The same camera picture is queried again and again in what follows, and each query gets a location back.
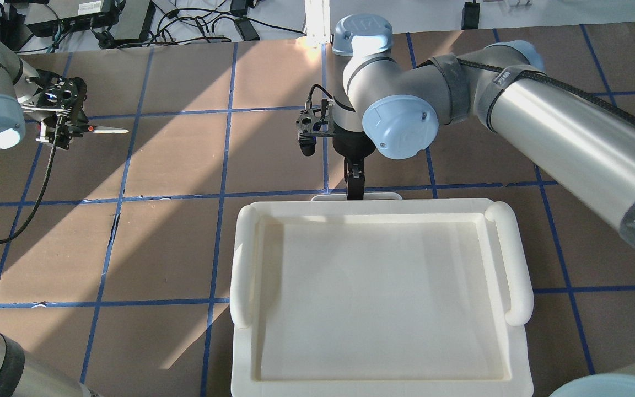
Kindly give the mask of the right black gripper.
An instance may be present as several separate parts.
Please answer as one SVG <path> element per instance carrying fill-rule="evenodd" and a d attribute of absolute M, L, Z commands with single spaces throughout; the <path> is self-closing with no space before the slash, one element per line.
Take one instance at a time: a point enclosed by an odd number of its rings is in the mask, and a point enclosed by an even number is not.
<path fill-rule="evenodd" d="M 365 132 L 350 131 L 340 127 L 333 120 L 333 100 L 322 99 L 320 105 L 314 106 L 307 99 L 305 107 L 297 118 L 298 146 L 304 156 L 315 154 L 317 138 L 332 139 L 332 146 L 338 154 L 345 157 L 343 161 L 343 180 L 346 184 L 346 199 L 358 201 L 365 194 L 364 158 L 375 152 L 373 141 Z"/>

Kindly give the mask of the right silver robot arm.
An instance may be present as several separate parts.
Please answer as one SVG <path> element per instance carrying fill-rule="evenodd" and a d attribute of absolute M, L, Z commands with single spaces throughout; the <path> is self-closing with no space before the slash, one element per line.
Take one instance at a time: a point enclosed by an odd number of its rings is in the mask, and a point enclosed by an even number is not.
<path fill-rule="evenodd" d="M 332 138 L 345 159 L 346 198 L 362 200 L 364 160 L 393 160 L 433 143 L 441 126 L 470 116 L 542 166 L 635 249 L 635 116 L 543 70 L 529 42 L 433 56 L 403 70 L 391 56 L 391 24 L 352 14 L 332 31 L 335 88 L 297 118 L 298 145 L 315 153 Z"/>

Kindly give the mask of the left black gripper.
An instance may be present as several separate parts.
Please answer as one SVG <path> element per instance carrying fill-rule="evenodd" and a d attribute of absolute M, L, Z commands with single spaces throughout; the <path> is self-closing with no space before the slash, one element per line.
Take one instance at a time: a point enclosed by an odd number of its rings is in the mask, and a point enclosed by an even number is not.
<path fill-rule="evenodd" d="M 36 103 L 43 113 L 37 142 L 68 150 L 74 138 L 83 137 L 89 127 L 83 110 L 87 90 L 80 77 L 50 78 Z"/>

